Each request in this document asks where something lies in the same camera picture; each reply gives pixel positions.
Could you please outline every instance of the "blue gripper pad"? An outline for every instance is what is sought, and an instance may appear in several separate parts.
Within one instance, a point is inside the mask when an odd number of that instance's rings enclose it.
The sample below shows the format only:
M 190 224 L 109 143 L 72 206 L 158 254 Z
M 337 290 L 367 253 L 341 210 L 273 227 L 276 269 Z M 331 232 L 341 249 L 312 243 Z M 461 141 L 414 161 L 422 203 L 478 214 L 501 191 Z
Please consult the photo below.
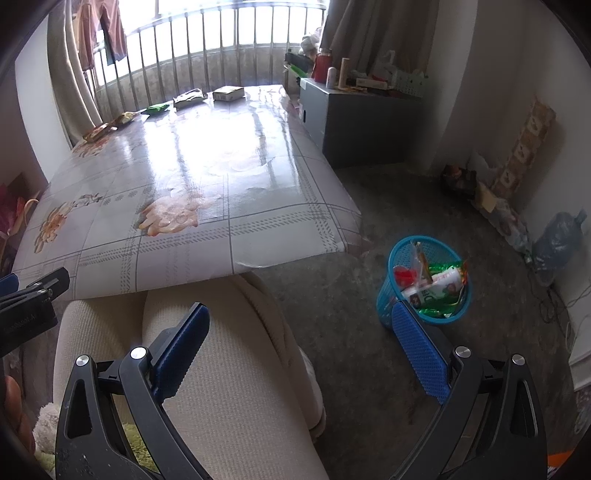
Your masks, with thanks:
M 15 293 L 18 290 L 18 277 L 14 273 L 0 278 L 0 297 Z
M 447 364 L 401 301 L 392 308 L 392 330 L 427 395 L 437 397 L 443 405 L 450 392 Z
M 157 354 L 153 367 L 152 395 L 162 403 L 174 397 L 195 355 L 209 331 L 209 311 L 195 303 L 169 336 Z

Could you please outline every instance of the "white bottle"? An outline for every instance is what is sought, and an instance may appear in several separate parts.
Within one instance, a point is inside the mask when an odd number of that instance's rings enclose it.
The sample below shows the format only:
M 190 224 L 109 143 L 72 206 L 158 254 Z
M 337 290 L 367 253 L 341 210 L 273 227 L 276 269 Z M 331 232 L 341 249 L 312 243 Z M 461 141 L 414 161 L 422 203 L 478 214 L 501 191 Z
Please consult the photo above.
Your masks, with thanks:
M 334 67 L 329 68 L 328 74 L 326 75 L 326 88 L 336 87 L 338 72 L 339 71 Z

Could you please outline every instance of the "silver screw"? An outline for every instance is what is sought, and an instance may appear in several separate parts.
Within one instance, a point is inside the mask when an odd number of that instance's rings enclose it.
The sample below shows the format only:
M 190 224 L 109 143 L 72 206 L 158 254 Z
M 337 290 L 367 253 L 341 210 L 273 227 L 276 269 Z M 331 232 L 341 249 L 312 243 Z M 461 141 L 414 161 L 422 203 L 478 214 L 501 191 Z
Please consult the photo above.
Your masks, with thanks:
M 146 349 L 142 346 L 138 346 L 131 351 L 130 355 L 131 355 L 131 358 L 135 358 L 136 360 L 139 360 L 140 358 L 145 357 Z
M 460 358 L 468 358 L 472 352 L 467 346 L 458 346 L 456 347 L 456 355 Z
M 525 365 L 525 357 L 523 355 L 518 354 L 518 353 L 513 355 L 511 360 L 513 360 L 513 363 L 515 365 Z
M 88 358 L 88 355 L 80 355 L 76 359 L 76 365 L 78 365 L 79 367 L 83 367 L 88 363 L 88 360 L 90 360 L 90 358 Z

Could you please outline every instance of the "orange object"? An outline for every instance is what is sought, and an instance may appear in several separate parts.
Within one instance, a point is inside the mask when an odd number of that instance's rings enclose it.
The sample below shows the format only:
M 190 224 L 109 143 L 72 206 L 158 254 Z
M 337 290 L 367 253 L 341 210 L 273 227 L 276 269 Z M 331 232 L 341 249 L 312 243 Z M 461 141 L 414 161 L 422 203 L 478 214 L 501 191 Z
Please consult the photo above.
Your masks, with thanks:
M 573 451 L 555 453 L 554 455 L 548 455 L 548 466 L 560 467 L 570 457 Z

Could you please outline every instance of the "red bottle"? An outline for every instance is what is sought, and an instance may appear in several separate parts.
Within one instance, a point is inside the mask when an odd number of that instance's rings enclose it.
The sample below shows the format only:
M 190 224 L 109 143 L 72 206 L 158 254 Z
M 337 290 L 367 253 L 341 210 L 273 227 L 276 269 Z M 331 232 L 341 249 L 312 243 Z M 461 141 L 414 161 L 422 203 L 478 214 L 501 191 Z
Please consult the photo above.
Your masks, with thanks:
M 332 52 L 329 48 L 320 48 L 312 69 L 312 80 L 318 83 L 326 83 L 326 77 L 331 66 Z

